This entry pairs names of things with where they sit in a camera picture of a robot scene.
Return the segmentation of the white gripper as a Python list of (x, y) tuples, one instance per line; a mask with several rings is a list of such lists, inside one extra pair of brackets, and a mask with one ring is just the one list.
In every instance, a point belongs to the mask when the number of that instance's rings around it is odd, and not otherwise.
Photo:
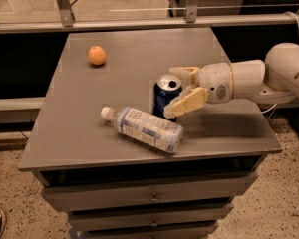
[[(172, 67), (169, 72), (178, 77), (186, 87), (176, 98), (164, 107), (163, 115), (174, 119), (210, 104), (228, 103), (233, 95), (233, 75), (229, 64), (219, 63), (199, 67)], [(196, 75), (200, 87), (192, 88)]]

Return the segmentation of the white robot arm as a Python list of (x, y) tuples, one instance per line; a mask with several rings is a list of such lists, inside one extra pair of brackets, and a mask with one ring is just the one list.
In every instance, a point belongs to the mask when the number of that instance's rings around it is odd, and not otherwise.
[(182, 92), (163, 110), (168, 119), (196, 111), (205, 104), (247, 99), (258, 104), (285, 104), (299, 99), (299, 45), (281, 43), (266, 58), (199, 67), (174, 67)]

